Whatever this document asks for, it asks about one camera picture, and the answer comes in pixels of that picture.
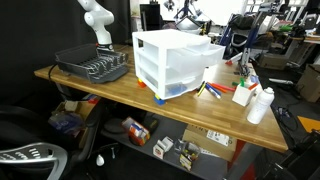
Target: glue bottle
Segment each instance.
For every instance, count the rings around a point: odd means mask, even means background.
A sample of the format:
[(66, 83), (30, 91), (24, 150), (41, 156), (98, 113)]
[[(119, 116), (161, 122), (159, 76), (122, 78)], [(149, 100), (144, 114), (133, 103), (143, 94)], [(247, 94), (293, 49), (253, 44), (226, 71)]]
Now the glue bottle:
[(247, 116), (247, 120), (252, 124), (259, 124), (273, 100), (274, 92), (272, 88), (268, 87), (260, 92)]

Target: gray dish rack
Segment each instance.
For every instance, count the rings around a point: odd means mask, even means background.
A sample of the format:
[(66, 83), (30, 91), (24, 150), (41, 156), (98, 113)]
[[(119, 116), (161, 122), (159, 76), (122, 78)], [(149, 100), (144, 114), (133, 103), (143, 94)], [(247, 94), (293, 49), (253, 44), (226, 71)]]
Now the gray dish rack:
[(57, 52), (59, 69), (92, 83), (114, 81), (128, 72), (128, 54), (99, 49), (85, 44)]

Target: lower shelf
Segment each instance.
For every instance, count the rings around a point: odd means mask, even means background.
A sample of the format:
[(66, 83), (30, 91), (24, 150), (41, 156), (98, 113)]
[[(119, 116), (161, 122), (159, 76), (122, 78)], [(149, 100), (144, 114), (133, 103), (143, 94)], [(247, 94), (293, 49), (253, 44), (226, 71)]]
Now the lower shelf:
[[(151, 135), (150, 140), (142, 147), (133, 145), (129, 141), (127, 134), (113, 134), (107, 131), (102, 131), (102, 134), (130, 148), (136, 149), (144, 154), (159, 159), (152, 153), (153, 146), (157, 143), (158, 140), (162, 140), (165, 136), (170, 137), (174, 141), (178, 138), (181, 138), (184, 133), (184, 129), (187, 127), (187, 124), (159, 115), (154, 115), (153, 117), (159, 120), (159, 126)], [(181, 166), (179, 162), (179, 155), (174, 152), (174, 147), (172, 147), (170, 151), (164, 155), (163, 160), (159, 160), (182, 169), (186, 172), (189, 172), (202, 179), (221, 180), (227, 172), (227, 161), (205, 154), (200, 154), (199, 159), (193, 163), (191, 171), (187, 171), (184, 167)]]

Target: mesh chair back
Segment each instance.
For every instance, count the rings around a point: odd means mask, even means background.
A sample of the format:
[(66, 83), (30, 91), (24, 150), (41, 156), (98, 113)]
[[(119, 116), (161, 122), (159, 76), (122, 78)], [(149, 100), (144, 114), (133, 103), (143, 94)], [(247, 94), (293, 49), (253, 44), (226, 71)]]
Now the mesh chair back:
[(48, 180), (60, 178), (67, 164), (68, 154), (63, 148), (49, 143), (32, 143), (15, 149), (0, 151), (2, 164), (36, 164), (53, 162)]

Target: marker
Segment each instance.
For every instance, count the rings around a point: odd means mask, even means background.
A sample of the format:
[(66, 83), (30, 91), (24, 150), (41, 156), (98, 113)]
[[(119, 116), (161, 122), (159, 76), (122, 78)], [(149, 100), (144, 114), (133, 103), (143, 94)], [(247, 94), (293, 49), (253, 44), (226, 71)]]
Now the marker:
[(200, 96), (200, 94), (202, 93), (205, 87), (206, 87), (206, 82), (203, 81), (198, 92), (198, 97)]
[(208, 86), (208, 84), (206, 84), (206, 89), (207, 89), (209, 92), (211, 92), (211, 94), (213, 94), (215, 97), (217, 97), (218, 99), (221, 99), (221, 96), (220, 96), (217, 92), (215, 92), (213, 89), (211, 89), (211, 88)]
[(237, 82), (232, 82), (232, 86), (238, 86), (239, 85), (239, 83), (237, 83)]
[(216, 88), (212, 87), (210, 83), (207, 83), (207, 86), (208, 86), (210, 89), (214, 90), (216, 93), (218, 93), (219, 96), (221, 96), (221, 92), (218, 91)]
[(208, 83), (208, 84), (210, 84), (212, 87), (214, 87), (215, 89), (217, 89), (223, 93), (227, 92), (227, 90), (223, 89), (222, 87), (216, 86), (215, 84), (212, 84), (212, 83)]
[(233, 89), (233, 88), (230, 88), (230, 87), (227, 87), (227, 86), (223, 86), (223, 85), (220, 85), (220, 84), (217, 84), (217, 83), (211, 83), (211, 84), (216, 85), (216, 86), (219, 86), (219, 87), (221, 87), (221, 88), (223, 88), (223, 89), (226, 89), (226, 90), (228, 90), (228, 91), (232, 91), (232, 92), (235, 91), (235, 89)]
[(258, 83), (252, 84), (248, 89), (249, 89), (249, 90), (252, 90), (252, 89), (255, 88), (256, 86), (258, 86)]
[(244, 87), (244, 79), (243, 78), (240, 78), (240, 86)]

